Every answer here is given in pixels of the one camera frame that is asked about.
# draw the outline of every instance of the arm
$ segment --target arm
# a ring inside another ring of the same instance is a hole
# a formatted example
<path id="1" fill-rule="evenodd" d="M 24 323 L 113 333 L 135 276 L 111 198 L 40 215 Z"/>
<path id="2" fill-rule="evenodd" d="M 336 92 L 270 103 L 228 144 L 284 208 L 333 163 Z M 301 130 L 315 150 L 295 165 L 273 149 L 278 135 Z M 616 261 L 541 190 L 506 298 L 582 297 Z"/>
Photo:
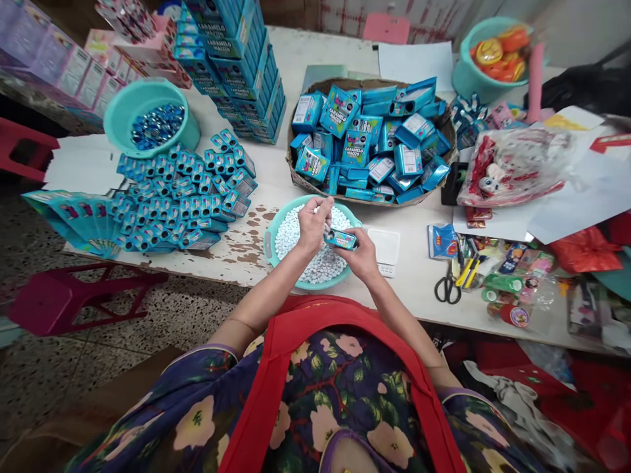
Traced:
<path id="1" fill-rule="evenodd" d="M 333 198 L 313 198 L 298 213 L 300 239 L 279 265 L 239 302 L 208 343 L 227 345 L 240 357 L 281 308 L 298 278 L 324 242 L 323 230 L 330 221 Z"/>
<path id="2" fill-rule="evenodd" d="M 418 353 L 436 388 L 461 388 L 462 385 L 449 370 L 423 326 L 379 273 L 375 244 L 367 233 L 363 229 L 345 231 L 355 235 L 360 246 L 355 252 L 338 249 L 335 252 L 346 260 L 353 273 L 366 284 L 384 323 Z"/>

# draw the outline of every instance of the white candy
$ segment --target white candy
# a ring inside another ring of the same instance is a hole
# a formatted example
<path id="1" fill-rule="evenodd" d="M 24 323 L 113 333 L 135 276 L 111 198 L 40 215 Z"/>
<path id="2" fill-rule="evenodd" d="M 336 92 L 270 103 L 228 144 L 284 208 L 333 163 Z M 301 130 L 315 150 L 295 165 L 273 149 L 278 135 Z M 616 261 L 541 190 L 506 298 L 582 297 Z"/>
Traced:
<path id="1" fill-rule="evenodd" d="M 289 251 L 296 246 L 300 238 L 300 224 L 298 222 L 298 212 L 304 205 L 289 211 L 285 220 L 281 223 L 276 234 L 276 253 L 279 259 L 283 259 Z M 331 227 L 338 230 L 350 228 L 350 221 L 335 207 L 331 209 Z M 300 281 L 318 284 L 330 281 L 346 267 L 346 262 L 337 256 L 329 245 L 322 242 L 322 248 L 308 264 L 304 270 Z"/>

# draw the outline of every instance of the woman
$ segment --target woman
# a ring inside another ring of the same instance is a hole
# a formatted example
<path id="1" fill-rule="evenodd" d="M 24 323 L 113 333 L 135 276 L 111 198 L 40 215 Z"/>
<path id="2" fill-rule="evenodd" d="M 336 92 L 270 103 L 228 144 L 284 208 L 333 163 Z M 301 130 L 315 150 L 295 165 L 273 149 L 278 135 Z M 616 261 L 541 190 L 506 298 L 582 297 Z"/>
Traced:
<path id="1" fill-rule="evenodd" d="M 288 298 L 332 206 L 305 205 L 298 244 L 68 471 L 545 471 L 495 408 L 462 388 L 379 273 L 363 229 L 347 230 L 355 252 L 336 251 L 377 312 Z"/>

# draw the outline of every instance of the teal bucket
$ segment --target teal bucket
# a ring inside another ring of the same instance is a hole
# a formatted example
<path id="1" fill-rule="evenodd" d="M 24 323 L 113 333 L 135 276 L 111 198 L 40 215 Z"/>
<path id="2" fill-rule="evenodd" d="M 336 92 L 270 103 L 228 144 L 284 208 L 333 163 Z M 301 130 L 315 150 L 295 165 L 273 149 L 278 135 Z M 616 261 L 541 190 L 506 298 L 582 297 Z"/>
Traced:
<path id="1" fill-rule="evenodd" d="M 322 197 L 322 196 L 311 194 L 311 195 L 298 197 L 297 199 L 292 200 L 285 207 L 281 208 L 278 211 L 276 216 L 272 219 L 271 223 L 269 224 L 268 230 L 265 232 L 265 235 L 264 235 L 263 248 L 265 252 L 265 257 L 268 259 L 268 261 L 271 263 L 272 266 L 277 267 L 278 263 L 281 262 L 281 260 L 278 258 L 278 253 L 276 253 L 276 235 L 278 234 L 278 228 L 281 226 L 281 223 L 283 222 L 283 220 L 285 220 L 285 216 L 292 209 L 295 209 L 298 206 L 306 204 L 307 202 L 309 202 L 309 199 L 311 199 L 311 197 Z M 350 221 L 351 227 L 362 226 L 362 223 L 355 218 L 355 215 L 353 215 L 353 213 L 350 211 L 348 207 L 335 202 L 335 208 L 337 210 L 340 210 L 346 216 L 346 218 Z M 312 284 L 310 282 L 298 281 L 296 283 L 296 287 L 299 289 L 304 289 L 304 290 L 328 289 L 342 282 L 351 273 L 352 271 L 350 270 L 350 267 L 346 266 L 340 274 L 338 274 L 336 277 L 334 277 L 330 281 L 321 282 L 319 284 Z"/>
<path id="2" fill-rule="evenodd" d="M 184 120 L 177 133 L 156 148 L 140 151 L 131 141 L 132 125 L 138 116 L 168 103 L 184 106 Z M 197 148 L 200 131 L 184 94 L 163 78 L 145 78 L 129 84 L 117 93 L 105 110 L 103 120 L 109 141 L 131 158 L 149 159 L 165 153 L 178 141 L 189 150 Z"/>
<path id="3" fill-rule="evenodd" d="M 495 37 L 515 24 L 523 24 L 523 22 L 506 16 L 494 16 L 478 23 L 465 36 L 465 39 L 460 44 L 460 60 L 452 74 L 452 85 L 456 93 L 468 99 L 474 92 L 477 92 L 480 96 L 480 102 L 489 104 L 511 89 L 528 83 L 527 65 L 524 71 L 524 80 L 519 82 L 500 82 L 482 72 L 475 65 L 469 54 L 469 50 L 472 47 L 476 47 L 480 41 Z"/>

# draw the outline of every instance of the red stool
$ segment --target red stool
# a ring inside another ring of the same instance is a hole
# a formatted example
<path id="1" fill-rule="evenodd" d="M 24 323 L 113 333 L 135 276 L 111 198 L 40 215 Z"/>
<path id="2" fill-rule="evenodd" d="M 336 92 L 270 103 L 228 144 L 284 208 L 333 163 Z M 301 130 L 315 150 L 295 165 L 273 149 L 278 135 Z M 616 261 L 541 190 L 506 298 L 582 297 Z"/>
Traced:
<path id="1" fill-rule="evenodd" d="M 37 143 L 37 150 L 28 160 L 28 164 L 20 164 L 11 159 L 11 152 L 23 139 Z M 0 118 L 0 169 L 44 182 L 45 173 L 41 169 L 48 161 L 50 152 L 57 148 L 59 143 L 52 136 Z"/>
<path id="2" fill-rule="evenodd" d="M 129 269 L 138 276 L 108 279 L 115 267 L 113 263 L 98 263 L 38 273 L 20 291 L 11 306 L 9 319 L 34 335 L 46 336 L 146 316 L 146 311 L 137 312 L 145 294 L 151 286 L 165 282 L 169 276 L 166 273 L 149 274 L 130 267 Z M 105 268 L 105 272 L 97 282 L 83 282 L 72 276 L 72 273 L 102 268 Z M 140 288 L 140 291 L 125 315 L 115 314 L 102 306 L 111 294 L 136 288 Z M 81 308 L 88 306 L 106 313 L 111 319 L 74 325 L 73 322 Z"/>
<path id="3" fill-rule="evenodd" d="M 366 18 L 362 39 L 378 43 L 408 44 L 409 20 L 404 16 L 371 13 Z"/>

